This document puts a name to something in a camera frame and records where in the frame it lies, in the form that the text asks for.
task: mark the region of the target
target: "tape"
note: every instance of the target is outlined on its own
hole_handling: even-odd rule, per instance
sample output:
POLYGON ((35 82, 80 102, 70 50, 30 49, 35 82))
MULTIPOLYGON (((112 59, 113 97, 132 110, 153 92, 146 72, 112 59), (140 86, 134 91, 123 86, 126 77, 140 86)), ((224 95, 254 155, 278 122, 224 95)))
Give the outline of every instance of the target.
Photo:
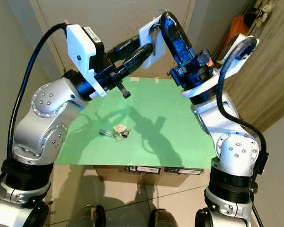
POLYGON ((155 77, 155 84, 158 84, 160 82, 159 77, 155 77))
POLYGON ((130 77, 129 81, 130 82, 139 82, 139 77, 130 77))

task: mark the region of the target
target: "floor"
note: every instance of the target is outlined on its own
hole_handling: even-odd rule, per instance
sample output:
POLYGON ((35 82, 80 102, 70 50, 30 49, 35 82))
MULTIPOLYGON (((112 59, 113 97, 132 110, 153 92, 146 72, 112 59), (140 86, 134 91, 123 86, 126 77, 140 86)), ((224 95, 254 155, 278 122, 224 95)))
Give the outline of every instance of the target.
POLYGON ((189 176, 179 187, 137 185, 101 181, 93 166, 56 165, 47 224, 65 227, 85 205, 102 205, 107 227, 147 227, 150 212, 164 208, 171 212, 180 227, 195 226, 195 214, 206 207, 204 189, 209 170, 189 176))

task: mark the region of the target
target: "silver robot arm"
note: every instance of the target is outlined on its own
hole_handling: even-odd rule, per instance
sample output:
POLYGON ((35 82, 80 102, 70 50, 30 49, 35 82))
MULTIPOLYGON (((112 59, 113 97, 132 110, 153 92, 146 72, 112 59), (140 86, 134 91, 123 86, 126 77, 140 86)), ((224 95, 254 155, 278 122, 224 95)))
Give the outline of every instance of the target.
POLYGON ((209 186, 204 192, 207 208, 197 212, 195 226, 250 227, 257 191, 255 178, 263 173, 268 153, 261 132, 239 119, 230 97, 222 93, 222 87, 224 79, 240 70, 258 40, 236 35, 218 61, 223 66, 216 69, 206 49, 195 53, 173 14, 164 12, 159 28, 177 63, 170 74, 176 85, 184 89, 182 96, 192 102, 191 109, 203 130, 211 136, 216 151, 209 186), (261 150, 255 138, 241 125, 259 136, 261 150))
MULTIPOLYGON (((70 123, 87 104, 67 78, 40 87, 33 95, 28 114, 15 131, 14 171, 17 166, 30 170, 34 169, 30 166, 50 166, 40 173, 48 177, 70 123)), ((30 215, 35 214, 39 220, 48 211, 41 199, 49 190, 50 182, 35 179, 44 185, 23 187, 21 184, 25 181, 11 176, 12 173, 0 183, 0 226, 30 226, 30 215)))
POLYGON ((79 72, 70 70, 33 94, 28 114, 15 130, 12 159, 1 168, 6 176, 0 183, 0 227, 43 226, 48 206, 42 199, 69 125, 88 101, 105 97, 109 89, 118 87, 127 98, 130 93, 122 79, 153 52, 151 44, 139 48, 135 36, 104 53, 101 40, 89 27, 69 25, 65 31, 69 57, 79 72), (114 65, 124 59, 121 66, 114 65))

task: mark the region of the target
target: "green tabletop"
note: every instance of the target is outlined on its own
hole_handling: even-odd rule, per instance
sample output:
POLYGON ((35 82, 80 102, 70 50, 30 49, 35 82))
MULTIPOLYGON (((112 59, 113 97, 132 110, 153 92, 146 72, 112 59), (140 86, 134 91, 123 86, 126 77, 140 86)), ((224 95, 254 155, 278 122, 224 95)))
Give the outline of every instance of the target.
POLYGON ((190 110, 189 99, 170 79, 124 79, 128 99, 115 88, 97 97, 70 125, 56 164, 210 168, 210 137, 190 110), (99 134, 119 123, 131 129, 116 142, 99 134))

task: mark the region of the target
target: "wall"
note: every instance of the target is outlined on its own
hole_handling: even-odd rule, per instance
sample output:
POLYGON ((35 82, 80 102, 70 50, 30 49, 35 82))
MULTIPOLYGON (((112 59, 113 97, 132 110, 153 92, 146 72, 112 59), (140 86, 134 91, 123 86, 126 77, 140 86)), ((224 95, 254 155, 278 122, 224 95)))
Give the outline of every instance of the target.
MULTIPOLYGON (((33 9, 33 6, 38 9, 38 2, 36 0, 8 0, 8 2, 30 44, 35 48, 42 35, 49 29, 42 20, 43 17, 38 19, 38 11, 33 9)), ((51 81, 57 80, 63 74, 64 66, 51 37, 42 47, 38 59, 51 81)))
POLYGON ((196 52, 207 48, 212 55, 221 44, 248 0, 197 0, 187 36, 196 52))
POLYGON ((266 227, 284 227, 284 117, 264 132, 269 160, 258 178, 256 208, 266 227))
MULTIPOLYGON (((0 0, 0 167, 6 157, 10 114, 31 54, 32 47, 8 2, 0 0)), ((32 93, 48 82, 44 70, 36 61, 18 120, 27 113, 32 93)))

